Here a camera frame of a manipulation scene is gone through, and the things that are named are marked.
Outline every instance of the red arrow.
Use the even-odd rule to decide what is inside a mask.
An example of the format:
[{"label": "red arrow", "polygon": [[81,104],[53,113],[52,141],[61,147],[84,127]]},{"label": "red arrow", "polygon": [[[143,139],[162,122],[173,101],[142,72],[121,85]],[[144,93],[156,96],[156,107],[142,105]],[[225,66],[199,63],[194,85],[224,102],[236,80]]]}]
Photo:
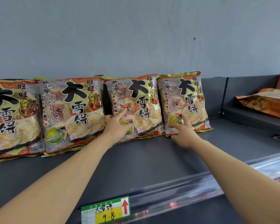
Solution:
[{"label": "red arrow", "polygon": [[124,214],[125,214],[125,215],[127,215],[127,206],[128,206],[128,205],[129,205],[129,204],[127,203],[127,201],[124,200],[123,203],[122,203],[122,207],[124,208]]}]

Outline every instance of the right arm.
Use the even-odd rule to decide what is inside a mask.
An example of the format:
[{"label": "right arm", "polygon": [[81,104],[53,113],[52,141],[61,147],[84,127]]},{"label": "right arm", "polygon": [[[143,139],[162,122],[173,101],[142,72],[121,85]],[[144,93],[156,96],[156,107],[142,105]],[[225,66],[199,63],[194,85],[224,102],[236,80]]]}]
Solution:
[{"label": "right arm", "polygon": [[201,139],[186,118],[171,138],[200,156],[237,213],[247,223],[280,223],[280,183]]}]

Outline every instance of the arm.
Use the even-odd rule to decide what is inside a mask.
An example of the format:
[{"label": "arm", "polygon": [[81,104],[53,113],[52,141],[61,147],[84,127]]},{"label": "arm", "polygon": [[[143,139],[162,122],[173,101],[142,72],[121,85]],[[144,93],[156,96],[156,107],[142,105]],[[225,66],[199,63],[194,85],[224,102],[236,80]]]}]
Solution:
[{"label": "arm", "polygon": [[104,133],[0,209],[1,223],[65,223],[105,152],[130,129],[106,116]]},{"label": "arm", "polygon": [[171,127],[171,138],[205,162],[237,213],[247,223],[280,223],[280,183],[201,139],[189,121]]}]

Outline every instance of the hand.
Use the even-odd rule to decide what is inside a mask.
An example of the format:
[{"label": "hand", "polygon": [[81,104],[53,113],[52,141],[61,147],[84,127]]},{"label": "hand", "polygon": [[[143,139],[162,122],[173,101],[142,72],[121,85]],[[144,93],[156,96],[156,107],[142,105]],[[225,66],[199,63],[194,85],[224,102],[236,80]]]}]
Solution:
[{"label": "hand", "polygon": [[102,136],[105,135],[106,138],[111,140],[111,146],[119,142],[121,138],[124,137],[126,132],[131,129],[131,125],[121,125],[119,123],[120,119],[127,112],[124,108],[117,116],[107,115],[105,116],[106,126]]},{"label": "hand", "polygon": [[170,128],[176,128],[179,131],[178,135],[172,135],[171,138],[176,141],[181,147],[193,148],[193,146],[199,144],[202,139],[194,131],[190,121],[182,116],[184,125],[173,123]]}]

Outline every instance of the cartoon character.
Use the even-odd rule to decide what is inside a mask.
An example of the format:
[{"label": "cartoon character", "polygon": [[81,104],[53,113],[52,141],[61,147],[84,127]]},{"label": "cartoon character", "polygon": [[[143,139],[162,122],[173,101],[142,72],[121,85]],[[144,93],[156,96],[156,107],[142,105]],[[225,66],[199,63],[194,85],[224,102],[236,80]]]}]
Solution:
[{"label": "cartoon character", "polygon": [[116,94],[116,92],[117,92],[118,94],[122,94],[123,91],[121,91],[121,90],[119,89],[120,86],[122,86],[121,83],[118,83],[117,81],[113,81],[113,82],[112,82],[111,88],[114,89],[114,91],[113,91],[112,94]]},{"label": "cartoon character", "polygon": [[169,82],[167,79],[164,80],[164,83],[162,86],[165,86],[166,89],[164,90],[165,92],[167,92],[168,90],[169,91],[173,91],[173,89],[170,87],[173,83],[172,82]]},{"label": "cartoon character", "polygon": [[50,93],[50,89],[53,89],[54,86],[50,85],[47,81],[44,81],[43,85],[44,86],[41,88],[44,91],[43,97],[45,97],[47,94],[52,97],[53,94]]}]

